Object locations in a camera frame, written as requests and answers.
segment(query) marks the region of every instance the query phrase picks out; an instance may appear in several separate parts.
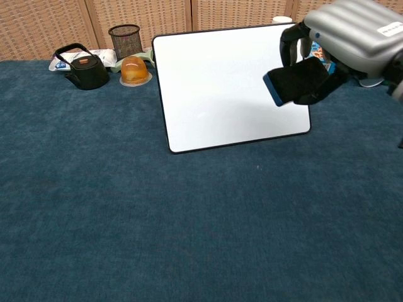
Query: white plastic bag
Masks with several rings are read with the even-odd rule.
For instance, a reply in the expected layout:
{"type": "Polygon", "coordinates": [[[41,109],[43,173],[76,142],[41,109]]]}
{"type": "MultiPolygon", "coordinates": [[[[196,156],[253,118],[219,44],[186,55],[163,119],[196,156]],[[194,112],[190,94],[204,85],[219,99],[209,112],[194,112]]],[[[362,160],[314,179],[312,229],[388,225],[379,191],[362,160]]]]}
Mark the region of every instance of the white plastic bag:
{"type": "MultiPolygon", "coordinates": [[[[90,50],[91,53],[94,55],[99,56],[101,59],[103,65],[105,67],[114,67],[117,62],[116,58],[116,53],[112,49],[96,49],[96,50],[90,50]]],[[[87,52],[65,52],[62,53],[63,59],[68,61],[68,63],[71,63],[73,60],[80,58],[80,57],[85,57],[88,55],[87,52]]],[[[57,57],[54,57],[54,59],[51,61],[49,65],[49,70],[50,71],[55,71],[55,70],[61,70],[61,71],[69,71],[70,70],[70,65],[66,64],[63,61],[60,61],[57,57]]]]}

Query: blue package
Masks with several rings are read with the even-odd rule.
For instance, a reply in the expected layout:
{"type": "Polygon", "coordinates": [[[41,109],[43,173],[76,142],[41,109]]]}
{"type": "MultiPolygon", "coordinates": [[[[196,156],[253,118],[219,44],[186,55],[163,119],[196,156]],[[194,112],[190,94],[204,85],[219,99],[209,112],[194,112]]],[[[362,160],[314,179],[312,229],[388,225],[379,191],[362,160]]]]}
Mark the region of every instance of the blue package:
{"type": "Polygon", "coordinates": [[[330,63],[326,62],[326,60],[323,56],[323,49],[318,43],[316,43],[316,42],[312,43],[312,47],[310,49],[310,54],[309,54],[308,58],[309,57],[317,57],[322,62],[322,64],[324,65],[324,67],[326,68],[328,73],[332,74],[334,72],[334,69],[336,68],[336,64],[334,62],[330,62],[330,63]]]}
{"type": "Polygon", "coordinates": [[[63,61],[60,61],[59,63],[56,64],[56,69],[61,69],[65,68],[65,63],[63,61]]]}

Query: white board surface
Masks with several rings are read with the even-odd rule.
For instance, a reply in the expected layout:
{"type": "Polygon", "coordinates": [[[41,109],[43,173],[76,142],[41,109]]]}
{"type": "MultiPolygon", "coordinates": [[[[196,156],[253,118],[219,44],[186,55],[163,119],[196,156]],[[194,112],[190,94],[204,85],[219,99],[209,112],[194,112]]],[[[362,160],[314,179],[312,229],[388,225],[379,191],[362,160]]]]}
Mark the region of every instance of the white board surface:
{"type": "Polygon", "coordinates": [[[157,36],[153,41],[169,149],[186,152],[306,133],[308,106],[277,107],[263,82],[282,67],[287,25],[157,36]]]}

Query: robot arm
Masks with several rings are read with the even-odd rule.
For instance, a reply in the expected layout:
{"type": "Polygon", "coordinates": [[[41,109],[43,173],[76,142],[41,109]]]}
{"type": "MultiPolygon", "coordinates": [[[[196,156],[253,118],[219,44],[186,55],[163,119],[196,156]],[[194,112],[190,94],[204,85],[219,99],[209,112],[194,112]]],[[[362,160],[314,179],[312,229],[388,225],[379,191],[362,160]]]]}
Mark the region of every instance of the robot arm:
{"type": "Polygon", "coordinates": [[[295,65],[299,39],[302,57],[308,57],[316,41],[336,70],[294,103],[315,104],[354,75],[383,77],[389,81],[388,93],[403,104],[403,16],[369,0],[323,5],[283,32],[280,54],[285,67],[295,65]]]}

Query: woven room divider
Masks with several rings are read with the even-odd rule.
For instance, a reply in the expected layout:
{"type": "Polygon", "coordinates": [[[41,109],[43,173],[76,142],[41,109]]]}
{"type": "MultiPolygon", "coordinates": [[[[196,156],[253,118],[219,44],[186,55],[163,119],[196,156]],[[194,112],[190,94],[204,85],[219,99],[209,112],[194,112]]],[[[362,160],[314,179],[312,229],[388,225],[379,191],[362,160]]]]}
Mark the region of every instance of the woven room divider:
{"type": "Polygon", "coordinates": [[[0,60],[48,60],[73,42],[98,48],[84,0],[2,1],[0,25],[0,60]]]}
{"type": "MultiPolygon", "coordinates": [[[[377,0],[403,14],[403,0],[377,0]]],[[[12,0],[0,3],[0,60],[48,60],[55,49],[79,42],[113,48],[109,28],[140,26],[143,48],[155,35],[265,25],[274,16],[301,21],[333,0],[12,0]]]]}
{"type": "Polygon", "coordinates": [[[193,30],[265,25],[291,11],[292,0],[192,0],[193,30]]]}
{"type": "Polygon", "coordinates": [[[108,30],[115,25],[140,26],[143,48],[154,36],[191,30],[191,0],[86,0],[101,48],[113,48],[108,30]]]}

